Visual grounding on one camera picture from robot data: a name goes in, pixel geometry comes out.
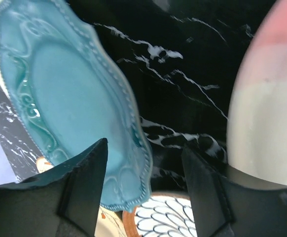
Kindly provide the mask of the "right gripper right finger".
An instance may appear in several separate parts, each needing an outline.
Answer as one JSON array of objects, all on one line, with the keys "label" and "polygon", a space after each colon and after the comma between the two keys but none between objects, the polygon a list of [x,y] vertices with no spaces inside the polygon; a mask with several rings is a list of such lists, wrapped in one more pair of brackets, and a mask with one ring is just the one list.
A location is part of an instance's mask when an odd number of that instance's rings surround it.
[{"label": "right gripper right finger", "polygon": [[181,158],[199,237],[287,237],[287,186],[243,173],[195,143]]}]

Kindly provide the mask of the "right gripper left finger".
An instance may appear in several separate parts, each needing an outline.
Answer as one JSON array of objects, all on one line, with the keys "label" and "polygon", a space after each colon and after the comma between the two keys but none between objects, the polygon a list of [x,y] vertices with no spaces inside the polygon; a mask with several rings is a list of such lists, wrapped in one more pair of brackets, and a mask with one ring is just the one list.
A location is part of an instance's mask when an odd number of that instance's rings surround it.
[{"label": "right gripper left finger", "polygon": [[0,237],[92,237],[108,141],[20,183],[0,185]]}]

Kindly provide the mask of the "teal embossed plate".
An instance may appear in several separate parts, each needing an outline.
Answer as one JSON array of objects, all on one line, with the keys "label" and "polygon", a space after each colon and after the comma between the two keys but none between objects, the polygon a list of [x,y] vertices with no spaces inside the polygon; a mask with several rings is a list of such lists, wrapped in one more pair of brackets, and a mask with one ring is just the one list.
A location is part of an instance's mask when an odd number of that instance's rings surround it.
[{"label": "teal embossed plate", "polygon": [[149,198],[152,150],[131,86],[95,29],[65,1],[0,1],[0,72],[22,125],[50,163],[106,138],[101,205],[132,212]]}]

